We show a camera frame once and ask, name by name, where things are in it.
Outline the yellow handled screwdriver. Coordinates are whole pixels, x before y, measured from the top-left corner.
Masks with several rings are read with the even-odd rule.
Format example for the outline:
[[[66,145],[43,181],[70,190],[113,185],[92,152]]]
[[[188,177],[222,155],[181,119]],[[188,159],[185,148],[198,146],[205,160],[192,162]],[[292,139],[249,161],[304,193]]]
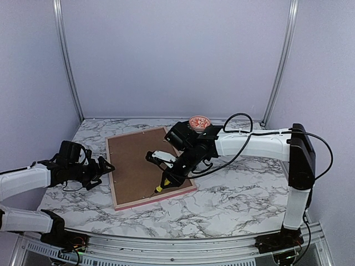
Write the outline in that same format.
[[[163,189],[169,184],[171,184],[171,182],[168,179],[165,179],[162,185],[159,185],[154,189],[154,192],[149,196],[149,198],[152,198],[153,196],[160,194],[163,191]]]

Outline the pink photo frame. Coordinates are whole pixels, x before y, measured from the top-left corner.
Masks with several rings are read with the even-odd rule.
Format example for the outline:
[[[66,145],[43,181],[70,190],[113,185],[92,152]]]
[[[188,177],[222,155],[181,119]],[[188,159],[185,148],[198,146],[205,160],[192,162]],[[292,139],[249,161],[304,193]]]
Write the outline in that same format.
[[[107,158],[115,167],[109,174],[115,211],[159,202],[197,190],[195,182],[187,180],[180,187],[154,192],[160,185],[162,170],[146,160],[147,152],[158,150],[175,157],[180,155],[164,139],[167,132],[165,126],[160,126],[106,138]]]

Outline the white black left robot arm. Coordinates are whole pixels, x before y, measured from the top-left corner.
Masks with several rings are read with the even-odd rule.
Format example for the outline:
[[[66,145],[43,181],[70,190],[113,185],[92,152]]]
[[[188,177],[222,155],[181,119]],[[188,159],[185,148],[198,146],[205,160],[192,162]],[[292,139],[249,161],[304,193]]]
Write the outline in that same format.
[[[40,241],[78,251],[87,245],[88,236],[66,230],[65,220],[48,209],[40,209],[39,197],[28,200],[35,192],[65,185],[70,181],[87,191],[102,183],[103,175],[115,167],[104,157],[92,157],[92,151],[73,141],[62,141],[59,151],[48,160],[34,161],[29,166],[1,172],[1,232],[33,232]]]

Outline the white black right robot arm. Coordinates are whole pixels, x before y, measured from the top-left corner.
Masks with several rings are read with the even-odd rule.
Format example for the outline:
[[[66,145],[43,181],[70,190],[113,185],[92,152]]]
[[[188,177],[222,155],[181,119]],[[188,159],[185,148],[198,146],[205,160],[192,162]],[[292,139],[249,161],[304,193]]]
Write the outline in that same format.
[[[276,131],[228,130],[224,126],[209,125],[202,132],[193,130],[188,121],[177,122],[164,139],[181,152],[175,157],[167,152],[154,151],[153,160],[166,164],[160,185],[155,192],[180,187],[190,178],[196,166],[212,158],[240,155],[272,158],[289,163],[287,207],[278,233],[256,237],[259,253],[293,248],[304,243],[301,224],[311,203],[315,177],[315,151],[301,124]]]

